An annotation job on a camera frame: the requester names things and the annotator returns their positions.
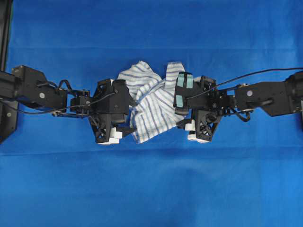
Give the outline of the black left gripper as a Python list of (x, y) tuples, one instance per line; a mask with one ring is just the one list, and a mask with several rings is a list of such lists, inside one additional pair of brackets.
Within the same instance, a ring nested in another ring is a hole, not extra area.
[[(136, 101), (130, 94), (128, 94), (128, 105), (131, 107), (137, 106)], [(112, 127), (110, 115), (92, 115), (89, 117), (89, 123), (93, 130), (95, 142), (100, 145), (118, 144), (121, 138), (136, 131), (136, 128), (126, 126)]]

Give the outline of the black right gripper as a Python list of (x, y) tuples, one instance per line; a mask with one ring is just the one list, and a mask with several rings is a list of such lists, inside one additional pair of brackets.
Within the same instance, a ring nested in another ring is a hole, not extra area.
[(211, 142), (216, 128), (221, 121), (221, 116), (205, 110), (193, 110), (191, 119), (177, 122), (178, 129), (189, 132), (187, 139), (199, 143)]

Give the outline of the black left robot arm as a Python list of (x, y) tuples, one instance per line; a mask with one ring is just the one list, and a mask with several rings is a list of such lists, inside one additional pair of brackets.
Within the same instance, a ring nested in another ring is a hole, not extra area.
[(136, 131), (125, 126), (129, 107), (137, 106), (124, 79), (105, 79), (97, 83), (93, 94), (72, 89), (68, 80), (59, 84), (48, 81), (43, 72), (21, 65), (11, 73), (0, 73), (0, 140), (17, 129), (18, 104), (35, 109), (35, 115), (87, 118), (102, 145), (119, 143)]

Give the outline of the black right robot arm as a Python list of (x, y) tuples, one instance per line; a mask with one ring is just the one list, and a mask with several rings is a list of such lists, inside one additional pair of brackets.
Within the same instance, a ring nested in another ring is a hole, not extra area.
[(188, 140), (210, 142), (223, 117), (236, 115), (243, 122), (261, 108), (269, 116), (299, 113), (303, 110), (303, 71), (280, 82), (239, 84), (218, 90), (215, 79), (194, 78), (189, 72), (180, 72), (175, 85), (173, 106), (175, 114), (186, 116), (177, 122), (179, 129), (189, 132)]

